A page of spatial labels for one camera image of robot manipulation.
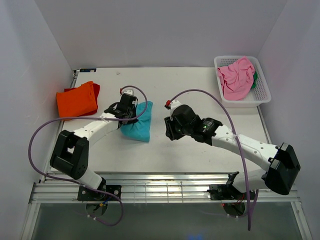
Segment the turquoise t shirt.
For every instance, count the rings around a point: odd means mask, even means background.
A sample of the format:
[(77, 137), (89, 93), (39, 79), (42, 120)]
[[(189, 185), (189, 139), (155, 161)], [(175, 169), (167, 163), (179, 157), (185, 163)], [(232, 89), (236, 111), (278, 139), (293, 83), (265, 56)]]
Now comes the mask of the turquoise t shirt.
[(121, 133), (132, 140), (148, 143), (150, 141), (150, 128), (152, 121), (153, 102), (147, 102), (147, 108), (142, 115), (138, 117), (138, 122), (123, 125), (120, 128)]

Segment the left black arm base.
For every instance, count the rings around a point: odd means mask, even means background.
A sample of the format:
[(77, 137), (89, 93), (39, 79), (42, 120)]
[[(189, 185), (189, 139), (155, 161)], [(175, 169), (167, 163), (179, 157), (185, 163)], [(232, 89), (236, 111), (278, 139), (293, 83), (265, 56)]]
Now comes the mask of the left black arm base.
[(115, 195), (119, 199), (121, 198), (122, 186), (121, 185), (104, 185), (101, 189), (104, 193), (96, 192), (90, 190), (84, 186), (80, 186), (78, 189), (77, 200), (78, 201), (106, 201), (111, 199), (115, 201), (116, 199), (110, 194)]

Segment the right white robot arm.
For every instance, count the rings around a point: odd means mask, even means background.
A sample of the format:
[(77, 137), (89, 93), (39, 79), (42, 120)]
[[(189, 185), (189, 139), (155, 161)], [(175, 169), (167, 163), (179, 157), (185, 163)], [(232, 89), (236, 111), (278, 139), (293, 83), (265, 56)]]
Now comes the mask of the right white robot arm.
[(233, 172), (225, 184), (212, 184), (209, 193), (213, 200), (234, 200), (260, 189), (270, 189), (288, 195), (301, 169), (294, 148), (264, 143), (243, 134), (235, 135), (230, 128), (213, 118), (200, 118), (193, 109), (179, 101), (166, 106), (170, 115), (164, 119), (165, 135), (172, 141), (189, 136), (196, 142), (222, 148), (243, 156), (259, 166), (249, 172)]

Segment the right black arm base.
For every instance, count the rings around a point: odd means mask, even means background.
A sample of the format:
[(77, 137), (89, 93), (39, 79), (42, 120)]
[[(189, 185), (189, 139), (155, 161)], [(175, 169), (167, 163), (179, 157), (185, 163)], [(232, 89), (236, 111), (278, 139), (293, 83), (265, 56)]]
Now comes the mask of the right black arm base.
[(211, 200), (246, 200), (247, 193), (240, 192), (231, 184), (211, 184), (207, 192)]

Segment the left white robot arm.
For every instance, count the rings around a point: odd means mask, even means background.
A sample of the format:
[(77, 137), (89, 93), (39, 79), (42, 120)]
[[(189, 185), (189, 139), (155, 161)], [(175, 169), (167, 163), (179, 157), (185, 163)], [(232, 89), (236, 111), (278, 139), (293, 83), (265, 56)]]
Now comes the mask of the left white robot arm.
[(132, 89), (125, 90), (120, 101), (110, 105), (99, 120), (74, 131), (61, 131), (51, 155), (50, 166), (89, 187), (88, 193), (95, 200), (102, 199), (106, 195), (105, 180), (89, 168), (90, 147), (123, 125), (136, 123), (137, 119), (128, 119), (136, 117), (137, 101)]

